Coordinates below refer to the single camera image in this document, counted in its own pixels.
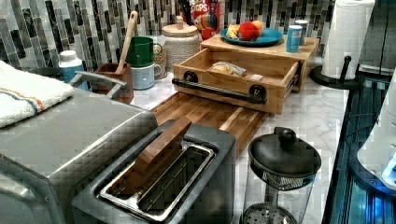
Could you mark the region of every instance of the paper towel holder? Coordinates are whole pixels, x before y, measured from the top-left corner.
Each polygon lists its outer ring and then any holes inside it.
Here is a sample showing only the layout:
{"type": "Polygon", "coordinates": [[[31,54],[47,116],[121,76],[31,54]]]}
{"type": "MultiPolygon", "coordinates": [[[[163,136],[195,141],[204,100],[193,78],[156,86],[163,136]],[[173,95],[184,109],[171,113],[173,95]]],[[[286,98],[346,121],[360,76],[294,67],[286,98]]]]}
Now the paper towel holder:
{"type": "Polygon", "coordinates": [[[341,71],[340,78],[327,77],[321,74],[322,66],[314,67],[311,70],[309,76],[312,80],[322,86],[327,86],[338,90],[358,90],[361,86],[361,83],[364,81],[364,76],[359,74],[360,64],[358,64],[355,72],[355,78],[346,80],[347,68],[350,61],[352,61],[350,56],[346,56],[344,58],[344,66],[343,70],[341,71]]]}

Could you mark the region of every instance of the french press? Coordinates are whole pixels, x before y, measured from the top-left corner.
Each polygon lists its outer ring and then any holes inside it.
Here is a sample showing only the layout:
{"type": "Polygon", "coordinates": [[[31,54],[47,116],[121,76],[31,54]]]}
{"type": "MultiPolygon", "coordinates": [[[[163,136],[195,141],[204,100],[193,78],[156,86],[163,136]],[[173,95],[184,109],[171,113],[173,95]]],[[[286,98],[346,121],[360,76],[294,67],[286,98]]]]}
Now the french press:
{"type": "Polygon", "coordinates": [[[275,127],[274,133],[253,139],[241,224],[301,224],[320,168],[318,152],[293,130],[275,127]]]}

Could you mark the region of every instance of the white marble countertop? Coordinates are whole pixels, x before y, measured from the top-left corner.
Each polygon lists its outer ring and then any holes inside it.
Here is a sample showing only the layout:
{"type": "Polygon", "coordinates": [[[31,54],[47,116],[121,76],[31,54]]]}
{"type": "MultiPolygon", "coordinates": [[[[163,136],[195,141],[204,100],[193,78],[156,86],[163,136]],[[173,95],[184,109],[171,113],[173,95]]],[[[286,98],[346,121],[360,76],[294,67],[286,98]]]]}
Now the white marble countertop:
{"type": "MultiPolygon", "coordinates": [[[[156,80],[154,87],[134,91],[131,105],[151,109],[169,98],[176,92],[172,77],[173,74],[168,73],[165,79],[156,80]]],[[[273,133],[276,126],[288,127],[320,154],[322,164],[309,198],[304,224],[318,224],[322,220],[346,104],[347,91],[323,87],[308,78],[301,92],[292,92],[286,99],[282,115],[270,115],[254,136],[273,133]]],[[[233,223],[236,224],[245,200],[248,148],[237,159],[235,169],[233,223]]]]}

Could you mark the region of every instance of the blue plate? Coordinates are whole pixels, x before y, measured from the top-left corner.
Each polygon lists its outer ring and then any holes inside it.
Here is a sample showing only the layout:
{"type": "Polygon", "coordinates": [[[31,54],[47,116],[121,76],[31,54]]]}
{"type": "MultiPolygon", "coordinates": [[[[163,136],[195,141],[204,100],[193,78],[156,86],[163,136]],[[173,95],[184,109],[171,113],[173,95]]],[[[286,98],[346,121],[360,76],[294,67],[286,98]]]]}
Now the blue plate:
{"type": "Polygon", "coordinates": [[[221,37],[223,37],[230,44],[242,45],[242,46],[251,46],[251,47],[269,47],[276,44],[280,39],[282,39],[283,35],[278,30],[274,30],[271,28],[264,28],[262,34],[255,41],[242,41],[239,38],[232,39],[227,36],[227,29],[220,31],[221,37]]]}

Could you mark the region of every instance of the french press lid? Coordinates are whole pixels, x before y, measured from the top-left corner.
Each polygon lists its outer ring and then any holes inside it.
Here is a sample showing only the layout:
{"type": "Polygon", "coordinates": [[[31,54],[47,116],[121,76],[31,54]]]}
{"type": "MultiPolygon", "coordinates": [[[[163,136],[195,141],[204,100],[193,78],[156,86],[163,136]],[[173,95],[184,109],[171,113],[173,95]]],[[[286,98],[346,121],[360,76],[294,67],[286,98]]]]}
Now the french press lid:
{"type": "Polygon", "coordinates": [[[282,127],[275,127],[274,133],[253,139],[248,155],[255,173],[288,178],[309,177],[321,165],[320,156],[313,147],[297,138],[292,129],[282,127]]]}

